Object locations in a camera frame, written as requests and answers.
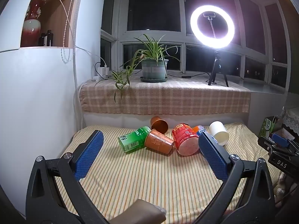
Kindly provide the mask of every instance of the metal screw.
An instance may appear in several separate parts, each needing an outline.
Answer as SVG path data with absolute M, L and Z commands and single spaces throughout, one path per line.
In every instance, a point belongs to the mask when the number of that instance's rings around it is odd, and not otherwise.
M 63 158 L 65 159 L 70 159 L 72 157 L 72 154 L 67 152 L 66 154 L 63 155 Z
M 239 160 L 240 158 L 239 158 L 239 156 L 236 155 L 236 154 L 231 154 L 231 159 L 232 159 L 232 160 Z
M 42 156 L 38 156 L 37 158 L 36 158 L 36 161 L 41 161 L 42 160 Z

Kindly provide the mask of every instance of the barcode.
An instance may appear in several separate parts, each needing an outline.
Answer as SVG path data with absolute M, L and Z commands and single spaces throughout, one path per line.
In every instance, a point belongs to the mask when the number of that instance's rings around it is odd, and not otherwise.
M 130 148 L 135 147 L 135 146 L 138 146 L 138 142 L 134 142 L 134 143 L 130 144 Z

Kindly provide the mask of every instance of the green flower pot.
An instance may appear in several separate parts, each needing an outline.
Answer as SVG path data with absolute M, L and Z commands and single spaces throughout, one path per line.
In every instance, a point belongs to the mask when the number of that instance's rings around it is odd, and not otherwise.
M 162 59 L 157 61 L 154 59 L 145 59 L 141 62 L 142 65 L 142 77 L 144 79 L 165 79 L 166 70 Z

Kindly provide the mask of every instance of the flower pot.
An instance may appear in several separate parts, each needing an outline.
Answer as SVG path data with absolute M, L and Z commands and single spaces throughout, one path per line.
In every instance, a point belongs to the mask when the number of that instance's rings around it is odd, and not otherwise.
M 142 65 L 142 77 L 144 79 L 165 79 L 166 70 L 162 59 L 157 61 L 154 59 L 145 59 L 141 62 Z
M 46 0 L 31 0 L 23 25 L 21 47 L 37 46 L 41 29 L 38 18 L 41 14 L 40 8 L 45 3 Z

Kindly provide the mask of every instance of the red and white vase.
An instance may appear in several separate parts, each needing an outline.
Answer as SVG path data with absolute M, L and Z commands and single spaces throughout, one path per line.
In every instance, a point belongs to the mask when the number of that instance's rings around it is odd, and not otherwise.
M 27 10 L 26 18 L 23 25 L 21 47 L 37 46 L 40 37 L 41 6 L 46 4 L 46 0 L 31 0 Z

